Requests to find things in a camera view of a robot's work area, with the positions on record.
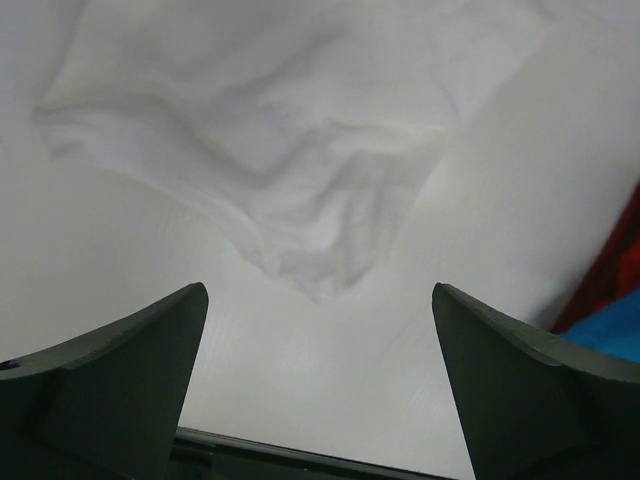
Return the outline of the red t shirt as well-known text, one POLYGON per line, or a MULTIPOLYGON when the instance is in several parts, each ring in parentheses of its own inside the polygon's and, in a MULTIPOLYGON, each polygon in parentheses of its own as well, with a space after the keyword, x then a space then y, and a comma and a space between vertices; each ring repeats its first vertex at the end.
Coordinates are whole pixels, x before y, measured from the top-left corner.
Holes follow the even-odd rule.
POLYGON ((551 327, 567 331, 639 287, 639 184, 607 241, 551 327))

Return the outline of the white t shirt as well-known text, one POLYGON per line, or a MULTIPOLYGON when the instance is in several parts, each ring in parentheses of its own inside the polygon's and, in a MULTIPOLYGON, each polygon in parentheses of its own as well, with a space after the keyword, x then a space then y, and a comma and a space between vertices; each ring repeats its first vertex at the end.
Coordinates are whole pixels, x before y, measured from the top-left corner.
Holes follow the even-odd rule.
POLYGON ((34 120, 53 160, 208 214, 324 299, 388 253, 451 133, 556 19, 543 1, 84 1, 34 120))

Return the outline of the blue t shirt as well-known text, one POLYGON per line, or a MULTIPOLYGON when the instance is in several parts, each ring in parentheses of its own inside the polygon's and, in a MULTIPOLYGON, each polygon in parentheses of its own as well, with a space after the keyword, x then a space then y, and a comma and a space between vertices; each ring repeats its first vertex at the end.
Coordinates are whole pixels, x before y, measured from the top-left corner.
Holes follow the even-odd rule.
POLYGON ((560 337, 635 363, 640 359, 639 289, 572 325, 560 337))

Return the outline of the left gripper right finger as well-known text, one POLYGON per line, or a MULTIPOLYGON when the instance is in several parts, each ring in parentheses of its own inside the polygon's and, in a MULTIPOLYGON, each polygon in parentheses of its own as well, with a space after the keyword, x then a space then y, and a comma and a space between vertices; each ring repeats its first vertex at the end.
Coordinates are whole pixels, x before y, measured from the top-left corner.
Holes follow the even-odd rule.
POLYGON ((437 284, 432 310, 478 479, 636 479, 639 366, 437 284))

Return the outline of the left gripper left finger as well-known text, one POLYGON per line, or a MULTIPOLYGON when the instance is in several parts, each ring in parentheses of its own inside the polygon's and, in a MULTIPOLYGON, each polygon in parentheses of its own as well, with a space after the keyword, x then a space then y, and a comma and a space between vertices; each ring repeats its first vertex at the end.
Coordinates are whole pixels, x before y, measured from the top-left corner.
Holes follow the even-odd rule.
POLYGON ((1 364, 4 479, 161 479, 208 310, 190 284, 1 364))

